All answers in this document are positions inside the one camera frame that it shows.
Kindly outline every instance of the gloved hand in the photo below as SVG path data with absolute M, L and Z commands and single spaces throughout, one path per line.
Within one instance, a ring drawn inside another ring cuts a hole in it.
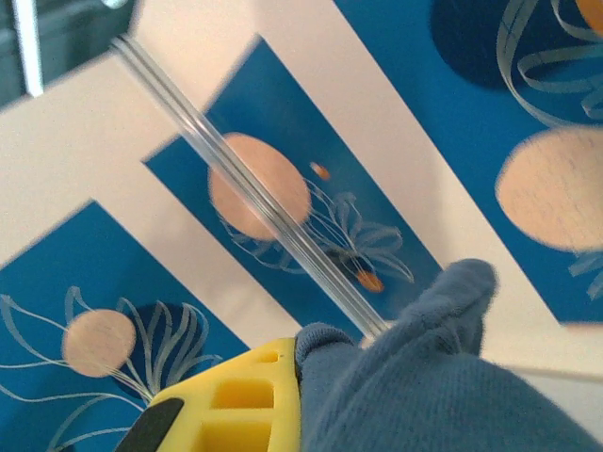
M 488 264 L 465 260 L 366 350 L 327 325 L 304 328 L 302 450 L 603 451 L 526 382 L 478 357 L 495 289 Z

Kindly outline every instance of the white line drawing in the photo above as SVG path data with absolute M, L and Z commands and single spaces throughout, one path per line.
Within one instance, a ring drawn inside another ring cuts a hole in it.
M 402 247 L 398 228 L 365 221 L 355 206 L 356 198 L 352 193 L 340 193 L 330 198 L 311 181 L 306 179 L 305 182 L 311 194 L 311 211 L 301 226 L 346 276 L 357 278 L 359 272 L 365 272 L 408 283 L 415 281 L 410 268 L 396 256 Z M 278 241 L 251 238 L 231 226 L 218 210 L 216 214 L 233 242 L 257 262 L 288 273 L 304 273 Z
M 521 36 L 540 0 L 511 0 L 507 5 L 497 34 L 497 61 L 500 74 L 515 100 L 538 121 L 549 127 L 573 125 L 574 123 L 528 102 L 513 83 L 513 60 Z M 589 61 L 603 58 L 603 37 L 594 30 L 569 24 L 560 12 L 561 0 L 550 0 L 553 13 L 560 28 L 568 35 L 584 41 L 584 44 L 560 49 L 543 50 L 521 57 L 517 70 L 529 87 L 552 95 L 581 94 L 580 105 L 584 110 L 584 123 L 597 123 L 603 120 L 603 73 L 567 81 L 541 81 L 529 76 L 529 72 L 547 64 L 566 61 Z
M 603 298 L 603 250 L 577 254 L 576 262 L 569 267 L 574 277 L 595 271 L 597 274 L 587 291 L 591 300 Z
M 75 372 L 70 367 L 70 363 L 67 361 L 50 358 L 33 348 L 21 335 L 13 318 L 13 313 L 19 313 L 55 327 L 64 335 L 68 331 L 70 323 L 72 323 L 73 319 L 76 318 L 75 310 L 82 311 L 82 313 L 90 313 L 94 311 L 94 309 L 92 309 L 83 300 L 81 291 L 76 286 L 70 287 L 65 296 L 65 326 L 53 319 L 44 317 L 42 315 L 37 315 L 26 310 L 8 295 L 0 295 L 0 314 L 2 315 L 8 332 L 17 344 L 38 359 L 38 361 L 34 361 L 32 363 L 1 363 L 0 372 L 9 370 L 23 371 L 25 369 L 46 365 L 55 365 L 65 368 L 67 371 Z M 43 403 L 74 398 L 82 398 L 86 400 L 63 421 L 55 432 L 53 438 L 50 440 L 46 448 L 46 452 L 58 452 L 60 450 L 64 450 L 70 445 L 83 442 L 95 436 L 123 433 L 130 429 L 130 427 L 101 428 L 68 438 L 61 442 L 61 439 L 63 438 L 68 427 L 84 412 L 89 410 L 91 407 L 96 406 L 100 402 L 118 401 L 132 407 L 134 409 L 132 421 L 134 422 L 138 417 L 139 412 L 142 412 L 153 399 L 153 397 L 160 390 L 164 389 L 164 387 L 177 383 L 187 374 L 188 371 L 194 369 L 200 363 L 211 362 L 211 364 L 214 365 L 221 361 L 221 357 L 218 355 L 201 354 L 205 340 L 209 333 L 209 323 L 205 315 L 195 306 L 182 303 L 182 316 L 178 320 L 176 318 L 172 318 L 168 305 L 161 301 L 157 301 L 152 318 L 146 323 L 146 325 L 142 317 L 139 315 L 137 308 L 128 299 L 120 298 L 117 302 L 115 311 L 123 314 L 129 312 L 134 318 L 137 337 L 141 341 L 144 350 L 145 368 L 144 372 L 139 372 L 132 364 L 130 357 L 128 357 L 124 366 L 127 367 L 129 375 L 128 373 L 123 372 L 121 369 L 115 368 L 107 368 L 106 374 L 133 390 L 139 396 L 141 400 L 140 403 L 130 400 L 123 395 L 99 392 L 49 395 L 46 397 L 32 399 L 17 395 L 10 391 L 10 389 L 3 384 L 0 384 L 1 393 L 25 403 Z M 157 331 L 157 325 L 162 317 L 165 320 L 165 330 Z M 176 331 L 174 331 L 173 327 L 176 324 L 178 324 L 178 327 L 176 328 Z M 154 350 L 154 338 L 156 334 L 163 334 L 163 336 L 161 337 L 159 348 Z M 168 358 L 172 353 L 176 353 L 176 356 L 171 361 L 171 364 L 167 365 Z M 101 363 L 95 362 L 93 357 L 90 357 L 90 362 L 94 363 L 95 365 L 102 365 Z M 167 382 L 165 385 L 162 384 L 163 379 L 165 379 Z

